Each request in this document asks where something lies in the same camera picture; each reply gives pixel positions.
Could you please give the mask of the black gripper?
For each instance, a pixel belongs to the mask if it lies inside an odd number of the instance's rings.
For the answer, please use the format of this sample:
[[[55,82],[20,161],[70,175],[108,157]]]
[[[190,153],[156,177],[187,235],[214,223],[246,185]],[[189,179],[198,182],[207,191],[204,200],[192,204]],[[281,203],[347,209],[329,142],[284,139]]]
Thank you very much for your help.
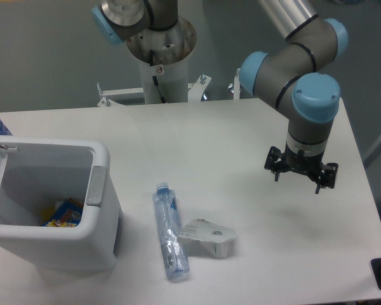
[[[306,156],[294,153],[289,147],[285,149],[285,152],[281,152],[277,147],[271,146],[264,168],[274,174],[275,182],[279,180],[282,173],[286,172],[307,175],[317,185],[315,194],[319,194],[321,189],[335,187],[338,172],[338,163],[321,163],[323,155],[324,152],[315,156]]]

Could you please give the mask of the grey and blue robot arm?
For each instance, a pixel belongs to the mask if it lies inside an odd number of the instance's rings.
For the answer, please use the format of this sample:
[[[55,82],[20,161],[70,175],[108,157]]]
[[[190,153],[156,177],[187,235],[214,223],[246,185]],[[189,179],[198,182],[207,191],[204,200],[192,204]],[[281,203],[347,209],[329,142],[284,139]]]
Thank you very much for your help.
[[[318,189],[334,188],[338,165],[322,158],[341,91],[320,70],[345,51],[347,30],[337,20],[321,19],[308,1],[262,1],[261,6],[286,46],[275,55],[249,55],[239,82],[288,120],[285,149],[271,147],[265,169],[276,177],[307,176]],[[196,31],[178,14],[176,1],[102,1],[91,14],[110,44],[126,44],[140,62],[146,103],[189,101],[182,65],[194,50]]]

